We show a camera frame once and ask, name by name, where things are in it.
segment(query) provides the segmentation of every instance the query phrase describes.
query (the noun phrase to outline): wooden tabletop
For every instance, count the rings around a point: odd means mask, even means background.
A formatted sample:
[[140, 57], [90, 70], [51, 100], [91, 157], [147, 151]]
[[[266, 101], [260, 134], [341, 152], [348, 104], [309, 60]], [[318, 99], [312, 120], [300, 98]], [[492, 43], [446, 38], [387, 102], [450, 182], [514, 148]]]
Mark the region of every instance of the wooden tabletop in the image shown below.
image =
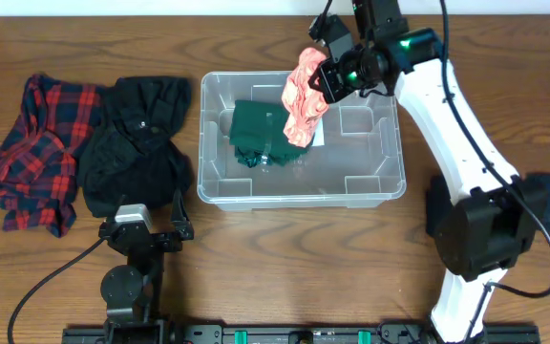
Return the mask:
[[[120, 76], [183, 75], [194, 101], [175, 144], [199, 150], [200, 80], [211, 71], [291, 70], [312, 45], [311, 17], [0, 18], [0, 143], [18, 115], [25, 80], [45, 72], [112, 85]], [[346, 19], [355, 28], [352, 18]], [[413, 28], [440, 31], [437, 16]], [[452, 60], [464, 95], [502, 155], [520, 173], [550, 172], [550, 16], [452, 18]], [[162, 309], [178, 318], [228, 324], [352, 324], [424, 319], [444, 267], [424, 232], [424, 191], [437, 165], [399, 109], [406, 194], [373, 209], [308, 208], [225, 213], [186, 195], [196, 239], [166, 258]], [[56, 239], [44, 228], [3, 232], [0, 210], [0, 343], [12, 310], [54, 269], [97, 239], [99, 219], [81, 193], [78, 219]], [[166, 229], [168, 210], [157, 211]], [[103, 245], [52, 280], [20, 313], [17, 343], [60, 343], [70, 325], [105, 320], [103, 275], [125, 258]], [[542, 290], [550, 253], [537, 235], [504, 282]], [[550, 298], [497, 291], [487, 320], [534, 321], [550, 343]]]

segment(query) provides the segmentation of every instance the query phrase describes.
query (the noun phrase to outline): plaid shirt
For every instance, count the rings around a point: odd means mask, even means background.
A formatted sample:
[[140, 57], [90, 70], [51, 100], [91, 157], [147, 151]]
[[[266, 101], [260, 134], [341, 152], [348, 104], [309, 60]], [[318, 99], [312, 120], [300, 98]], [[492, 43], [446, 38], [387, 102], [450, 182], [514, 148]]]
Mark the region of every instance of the plaid shirt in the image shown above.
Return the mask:
[[44, 75], [27, 80], [21, 115], [0, 147], [4, 230], [46, 226], [56, 237], [75, 221], [77, 160], [101, 118], [102, 88]]

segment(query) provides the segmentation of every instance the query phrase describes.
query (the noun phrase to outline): pink cloth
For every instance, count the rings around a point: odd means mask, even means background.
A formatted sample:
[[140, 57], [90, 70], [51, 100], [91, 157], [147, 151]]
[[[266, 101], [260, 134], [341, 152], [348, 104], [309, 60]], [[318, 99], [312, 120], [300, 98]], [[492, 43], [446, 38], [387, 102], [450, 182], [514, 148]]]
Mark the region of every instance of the pink cloth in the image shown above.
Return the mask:
[[328, 110], [324, 95], [309, 87], [309, 78], [326, 56], [306, 48], [299, 57], [298, 67], [287, 77], [282, 102], [289, 111], [284, 134], [287, 140], [299, 147], [307, 147], [315, 134], [315, 127]]

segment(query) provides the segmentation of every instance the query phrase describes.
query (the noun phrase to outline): plastic storage box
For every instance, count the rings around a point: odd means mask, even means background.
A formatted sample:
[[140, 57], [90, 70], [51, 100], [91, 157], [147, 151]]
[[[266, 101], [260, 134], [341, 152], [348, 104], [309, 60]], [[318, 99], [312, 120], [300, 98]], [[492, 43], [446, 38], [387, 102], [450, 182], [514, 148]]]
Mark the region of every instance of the plastic storage box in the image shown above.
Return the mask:
[[228, 133], [235, 100], [281, 103], [289, 72], [209, 73], [201, 82], [197, 191], [222, 210], [375, 207], [407, 187], [393, 97], [352, 94], [324, 114], [324, 145], [286, 166], [237, 162]]

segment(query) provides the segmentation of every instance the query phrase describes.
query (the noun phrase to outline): folded green cloth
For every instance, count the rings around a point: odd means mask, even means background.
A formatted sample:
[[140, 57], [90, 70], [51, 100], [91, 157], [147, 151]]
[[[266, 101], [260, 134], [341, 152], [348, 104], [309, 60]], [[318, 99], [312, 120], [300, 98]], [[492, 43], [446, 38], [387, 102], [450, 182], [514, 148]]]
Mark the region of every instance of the folded green cloth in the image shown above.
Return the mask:
[[266, 163], [285, 165], [308, 151], [287, 141], [284, 134], [288, 111], [283, 105], [237, 100], [230, 127], [230, 144], [239, 163], [254, 167]]

